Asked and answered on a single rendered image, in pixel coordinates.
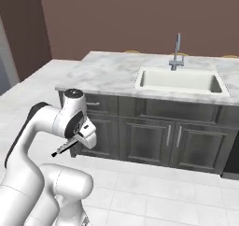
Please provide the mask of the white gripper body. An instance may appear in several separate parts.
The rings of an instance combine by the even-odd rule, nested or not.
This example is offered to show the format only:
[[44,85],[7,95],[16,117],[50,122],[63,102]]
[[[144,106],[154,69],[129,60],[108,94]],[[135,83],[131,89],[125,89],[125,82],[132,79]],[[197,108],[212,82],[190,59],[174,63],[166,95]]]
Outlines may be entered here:
[[97,143],[96,132],[80,131],[75,135],[75,138],[88,149],[94,148]]

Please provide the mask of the black dishwasher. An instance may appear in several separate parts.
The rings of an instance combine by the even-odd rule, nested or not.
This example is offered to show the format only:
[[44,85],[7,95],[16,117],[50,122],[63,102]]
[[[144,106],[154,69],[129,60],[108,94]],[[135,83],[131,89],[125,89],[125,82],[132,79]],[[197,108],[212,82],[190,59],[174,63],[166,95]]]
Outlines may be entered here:
[[239,180],[239,133],[233,143],[229,159],[224,167],[222,178]]

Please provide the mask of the wide dark grey sink panel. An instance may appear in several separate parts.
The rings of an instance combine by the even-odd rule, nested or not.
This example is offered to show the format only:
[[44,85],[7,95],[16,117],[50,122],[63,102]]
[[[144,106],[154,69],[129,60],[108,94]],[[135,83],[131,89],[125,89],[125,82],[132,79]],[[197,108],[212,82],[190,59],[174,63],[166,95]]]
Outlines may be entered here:
[[220,106],[208,104],[119,97],[122,117],[216,122],[220,110]]

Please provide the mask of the white sink basin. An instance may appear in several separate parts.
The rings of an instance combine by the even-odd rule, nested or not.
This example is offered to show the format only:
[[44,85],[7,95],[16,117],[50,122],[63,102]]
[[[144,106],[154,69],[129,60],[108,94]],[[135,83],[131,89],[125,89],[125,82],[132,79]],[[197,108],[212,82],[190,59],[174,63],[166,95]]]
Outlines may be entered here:
[[218,71],[141,67],[134,84],[137,90],[199,93],[229,97]]

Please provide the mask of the dark grey drawer front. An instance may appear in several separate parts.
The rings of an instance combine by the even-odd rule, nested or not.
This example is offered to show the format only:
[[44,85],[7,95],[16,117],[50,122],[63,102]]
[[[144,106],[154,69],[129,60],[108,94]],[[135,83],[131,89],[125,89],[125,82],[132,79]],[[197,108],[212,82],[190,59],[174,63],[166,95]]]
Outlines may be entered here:
[[118,97],[112,95],[86,93],[87,103],[99,102],[99,106],[87,106],[87,111],[98,114],[118,115]]

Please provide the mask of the narrow dark grey cupboard door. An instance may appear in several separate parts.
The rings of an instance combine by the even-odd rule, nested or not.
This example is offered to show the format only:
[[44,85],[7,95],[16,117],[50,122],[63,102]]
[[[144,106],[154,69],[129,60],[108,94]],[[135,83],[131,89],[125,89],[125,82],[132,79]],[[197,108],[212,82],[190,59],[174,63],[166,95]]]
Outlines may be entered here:
[[89,114],[96,127],[97,144],[93,149],[84,148],[82,155],[113,159],[119,158],[118,118],[108,115]]

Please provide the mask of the silver tap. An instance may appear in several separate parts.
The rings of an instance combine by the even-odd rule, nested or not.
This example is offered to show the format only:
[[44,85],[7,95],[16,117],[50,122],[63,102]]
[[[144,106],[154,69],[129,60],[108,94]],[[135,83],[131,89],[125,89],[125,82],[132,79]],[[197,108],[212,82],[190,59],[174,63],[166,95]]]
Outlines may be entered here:
[[183,66],[184,65],[184,60],[179,61],[177,59],[177,55],[178,55],[179,50],[180,50],[180,45],[181,45],[181,34],[178,33],[176,35],[176,46],[175,46],[174,59],[169,61],[169,65],[171,66],[171,70],[172,71],[176,71],[176,69],[179,66]]

